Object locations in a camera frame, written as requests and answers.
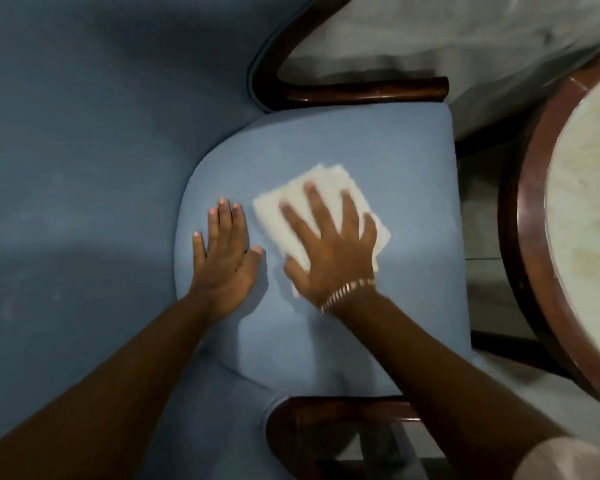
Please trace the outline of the person's left forearm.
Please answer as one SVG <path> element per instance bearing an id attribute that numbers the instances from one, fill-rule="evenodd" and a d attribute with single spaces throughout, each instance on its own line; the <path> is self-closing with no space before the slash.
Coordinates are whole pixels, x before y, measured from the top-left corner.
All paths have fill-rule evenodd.
<path id="1" fill-rule="evenodd" d="M 263 422 L 281 396 L 195 350 L 245 293 L 193 291 L 0 439 L 0 480 L 286 480 Z"/>

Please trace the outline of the white cloth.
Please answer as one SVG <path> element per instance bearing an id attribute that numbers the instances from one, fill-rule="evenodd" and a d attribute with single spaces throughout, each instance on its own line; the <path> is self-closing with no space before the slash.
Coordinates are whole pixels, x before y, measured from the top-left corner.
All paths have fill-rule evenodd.
<path id="1" fill-rule="evenodd" d="M 310 270 L 310 257 L 303 241 L 291 227 L 282 211 L 284 204 L 293 209 L 317 239 L 321 238 L 321 229 L 304 190 L 306 184 L 312 184 L 320 194 L 320 199 L 328 210 L 336 233 L 342 232 L 342 193 L 348 193 L 354 203 L 359 218 L 360 235 L 365 231 L 364 215 L 368 214 L 373 219 L 376 227 L 376 241 L 372 253 L 372 265 L 374 272 L 378 272 L 378 256 L 389 243 L 391 233 L 372 210 L 358 183 L 341 164 L 332 166 L 318 164 L 289 182 L 262 193 L 254 199 L 255 217 L 264 234 L 276 246 L 282 258 L 292 257 L 305 272 Z"/>

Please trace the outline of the person's right hand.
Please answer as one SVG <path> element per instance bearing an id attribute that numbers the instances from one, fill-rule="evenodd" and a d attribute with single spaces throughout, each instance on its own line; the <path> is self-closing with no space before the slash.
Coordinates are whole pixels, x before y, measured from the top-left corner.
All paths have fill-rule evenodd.
<path id="1" fill-rule="evenodd" d="M 340 319 L 361 296 L 377 294 L 372 256 L 361 245 L 358 213 L 348 193 L 342 193 L 342 208 L 342 232 L 331 238 L 317 239 L 290 206 L 282 206 L 311 261 L 312 291 L 311 295 L 302 297 L 321 312 Z"/>

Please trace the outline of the white fabric curtain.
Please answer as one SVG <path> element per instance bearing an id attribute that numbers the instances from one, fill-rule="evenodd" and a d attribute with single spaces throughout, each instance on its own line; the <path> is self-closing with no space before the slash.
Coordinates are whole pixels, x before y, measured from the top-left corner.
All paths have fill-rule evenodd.
<path id="1" fill-rule="evenodd" d="M 547 96 L 600 51 L 600 0 L 352 0 L 301 42 L 298 85 L 448 78 L 456 138 Z"/>

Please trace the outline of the person's right forearm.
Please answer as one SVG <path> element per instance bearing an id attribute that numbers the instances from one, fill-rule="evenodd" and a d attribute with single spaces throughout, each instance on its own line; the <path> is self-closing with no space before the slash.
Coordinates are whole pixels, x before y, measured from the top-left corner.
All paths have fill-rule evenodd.
<path id="1" fill-rule="evenodd" d="M 462 478 L 512 480 L 535 446 L 568 435 L 376 292 L 337 318 L 407 397 Z"/>

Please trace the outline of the light pink sleeve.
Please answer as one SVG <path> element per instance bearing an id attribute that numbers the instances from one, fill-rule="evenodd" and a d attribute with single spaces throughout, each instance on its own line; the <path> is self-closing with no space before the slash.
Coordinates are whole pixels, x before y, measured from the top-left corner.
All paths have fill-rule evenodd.
<path id="1" fill-rule="evenodd" d="M 552 438 L 525 455 L 512 480 L 600 480 L 600 448 L 572 437 Z"/>

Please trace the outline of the person's left hand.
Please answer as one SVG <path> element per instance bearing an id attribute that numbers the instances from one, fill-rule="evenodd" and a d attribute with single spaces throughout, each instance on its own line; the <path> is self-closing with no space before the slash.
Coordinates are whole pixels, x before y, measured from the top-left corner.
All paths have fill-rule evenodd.
<path id="1" fill-rule="evenodd" d="M 231 240 L 229 243 L 218 243 L 216 203 L 207 212 L 207 238 L 204 238 L 207 260 L 202 268 L 193 268 L 187 294 L 201 304 L 203 316 L 209 324 L 235 312 L 254 287 L 243 286 L 240 279 L 242 257 L 247 249 L 253 247 L 249 243 L 246 215 L 239 203 L 229 203 L 232 208 Z"/>

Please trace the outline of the round marble wooden-rimmed table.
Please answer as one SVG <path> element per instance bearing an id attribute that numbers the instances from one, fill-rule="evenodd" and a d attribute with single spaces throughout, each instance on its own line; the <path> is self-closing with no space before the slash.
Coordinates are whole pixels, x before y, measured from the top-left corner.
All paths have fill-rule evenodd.
<path id="1" fill-rule="evenodd" d="M 525 115 L 502 173 L 497 226 L 535 338 L 472 331 L 472 346 L 571 379 L 600 402 L 600 54 Z"/>

